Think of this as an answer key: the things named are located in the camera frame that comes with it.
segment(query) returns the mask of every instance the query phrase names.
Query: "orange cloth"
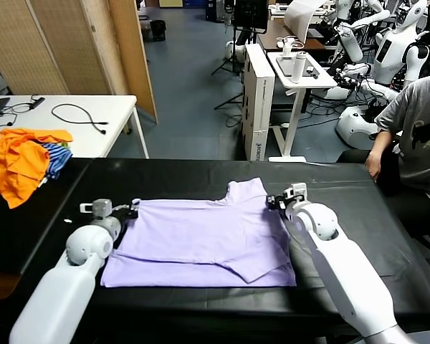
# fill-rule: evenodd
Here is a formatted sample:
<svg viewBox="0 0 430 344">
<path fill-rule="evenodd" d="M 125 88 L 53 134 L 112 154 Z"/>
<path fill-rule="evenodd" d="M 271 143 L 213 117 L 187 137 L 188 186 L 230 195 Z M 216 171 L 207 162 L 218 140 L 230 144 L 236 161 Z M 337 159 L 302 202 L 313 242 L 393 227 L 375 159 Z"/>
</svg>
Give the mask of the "orange cloth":
<svg viewBox="0 0 430 344">
<path fill-rule="evenodd" d="M 65 130 L 17 128 L 0 132 L 0 194 L 10 209 L 29 199 L 48 169 L 48 151 L 35 141 L 69 142 L 72 136 Z"/>
</svg>

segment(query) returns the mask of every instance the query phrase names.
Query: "white bottle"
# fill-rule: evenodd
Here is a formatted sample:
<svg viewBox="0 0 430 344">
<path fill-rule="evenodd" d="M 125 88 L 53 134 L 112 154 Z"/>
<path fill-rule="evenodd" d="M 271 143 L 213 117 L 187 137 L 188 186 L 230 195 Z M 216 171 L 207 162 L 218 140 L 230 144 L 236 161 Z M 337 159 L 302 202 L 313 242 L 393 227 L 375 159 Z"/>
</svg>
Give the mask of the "white bottle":
<svg viewBox="0 0 430 344">
<path fill-rule="evenodd" d="M 282 49 L 282 57 L 284 59 L 291 59 L 292 58 L 292 49 L 293 44 L 295 43 L 295 39 L 292 37 L 285 37 L 284 39 L 284 47 Z"/>
<path fill-rule="evenodd" d="M 307 52 L 298 52 L 295 58 L 295 65 L 293 66 L 292 82 L 298 83 L 301 80 L 302 72 L 306 65 Z"/>
</svg>

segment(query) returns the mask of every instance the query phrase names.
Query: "lavender t-shirt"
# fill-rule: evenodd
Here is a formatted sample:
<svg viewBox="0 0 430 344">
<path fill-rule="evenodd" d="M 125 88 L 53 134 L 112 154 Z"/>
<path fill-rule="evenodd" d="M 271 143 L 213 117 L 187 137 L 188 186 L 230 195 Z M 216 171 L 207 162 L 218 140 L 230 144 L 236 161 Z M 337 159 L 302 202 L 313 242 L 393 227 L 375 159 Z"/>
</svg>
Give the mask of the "lavender t-shirt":
<svg viewBox="0 0 430 344">
<path fill-rule="evenodd" d="M 135 200 L 138 218 L 107 261 L 106 287 L 296 285 L 290 235 L 261 179 L 228 185 L 219 201 Z"/>
</svg>

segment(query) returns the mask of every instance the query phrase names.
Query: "striped cloth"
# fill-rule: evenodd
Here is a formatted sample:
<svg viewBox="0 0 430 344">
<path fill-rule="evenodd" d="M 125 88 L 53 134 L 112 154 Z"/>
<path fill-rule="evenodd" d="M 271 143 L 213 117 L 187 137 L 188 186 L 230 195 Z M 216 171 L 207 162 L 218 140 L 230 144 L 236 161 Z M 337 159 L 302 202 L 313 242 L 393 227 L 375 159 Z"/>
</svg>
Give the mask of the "striped cloth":
<svg viewBox="0 0 430 344">
<path fill-rule="evenodd" d="M 72 152 L 70 149 L 54 143 L 42 143 L 41 145 L 46 148 L 49 153 L 49 166 L 46 171 L 47 176 L 52 179 L 57 179 L 60 170 L 62 170 L 72 156 Z"/>
</svg>

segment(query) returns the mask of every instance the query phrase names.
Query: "blue floor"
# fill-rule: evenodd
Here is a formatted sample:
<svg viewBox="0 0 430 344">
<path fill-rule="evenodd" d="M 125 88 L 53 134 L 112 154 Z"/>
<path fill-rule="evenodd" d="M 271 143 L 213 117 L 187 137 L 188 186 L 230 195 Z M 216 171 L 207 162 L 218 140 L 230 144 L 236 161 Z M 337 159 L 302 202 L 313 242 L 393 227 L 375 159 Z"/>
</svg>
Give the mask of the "blue floor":
<svg viewBox="0 0 430 344">
<path fill-rule="evenodd" d="M 221 63 L 232 30 L 205 20 L 201 9 L 146 9 L 151 19 L 166 21 L 166 40 L 147 42 L 145 50 L 155 96 L 159 124 L 142 114 L 145 140 L 151 158 L 232 160 L 236 152 L 239 125 L 225 126 L 231 115 L 240 114 L 237 106 L 214 110 L 219 103 L 241 92 L 240 78 L 232 73 L 211 72 Z M 274 102 L 292 102 L 276 80 Z M 314 116 L 300 125 L 319 123 L 337 116 Z M 273 113 L 271 122 L 288 122 L 289 113 Z M 308 161 L 334 162 L 347 147 L 336 136 L 333 121 L 299 129 L 292 155 Z M 118 138 L 111 157 L 140 158 L 142 150 L 133 135 Z M 279 156 L 272 131 L 266 156 Z"/>
</svg>

